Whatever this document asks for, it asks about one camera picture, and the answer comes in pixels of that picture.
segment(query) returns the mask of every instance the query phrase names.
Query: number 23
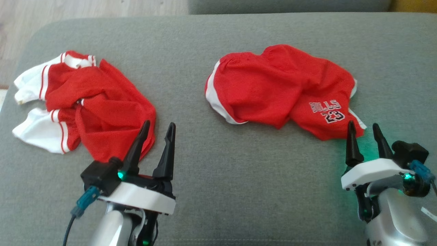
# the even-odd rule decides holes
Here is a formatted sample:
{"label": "number 23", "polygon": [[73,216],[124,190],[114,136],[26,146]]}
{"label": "number 23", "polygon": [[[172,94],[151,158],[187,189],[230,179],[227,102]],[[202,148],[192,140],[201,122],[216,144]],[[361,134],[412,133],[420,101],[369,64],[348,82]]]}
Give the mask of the number 23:
{"label": "number 23", "polygon": [[325,117],[325,120],[328,124],[336,121],[341,121],[342,119],[345,118],[344,114],[338,111],[330,111],[328,113],[320,113],[320,114]]}

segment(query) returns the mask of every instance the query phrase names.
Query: gray cushion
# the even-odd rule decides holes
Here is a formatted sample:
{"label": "gray cushion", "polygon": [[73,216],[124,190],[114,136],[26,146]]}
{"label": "gray cushion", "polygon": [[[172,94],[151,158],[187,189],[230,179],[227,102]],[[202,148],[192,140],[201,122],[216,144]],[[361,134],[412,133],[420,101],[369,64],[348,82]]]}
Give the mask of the gray cushion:
{"label": "gray cushion", "polygon": [[[79,19],[50,24],[30,40],[15,76],[73,49],[105,58],[154,104],[157,142],[141,162],[151,174],[168,124],[177,125],[175,213],[159,216],[157,245],[365,245],[355,195],[341,189],[345,141],[322,142],[290,122],[281,130],[230,125],[211,109],[204,85],[230,52],[286,43],[324,57],[358,80],[350,107],[380,123],[389,142],[418,142],[437,172],[437,16],[402,13],[249,14]],[[0,114],[0,240],[60,245],[92,159],[81,145],[48,153],[12,136],[30,109],[11,88]],[[371,130],[359,140],[376,158]],[[437,213],[436,197],[412,199]],[[86,245],[104,214],[94,203],[73,224],[69,245]],[[430,245],[437,223],[420,213]]]}
{"label": "gray cushion", "polygon": [[190,14],[381,12],[391,0],[188,0]]}

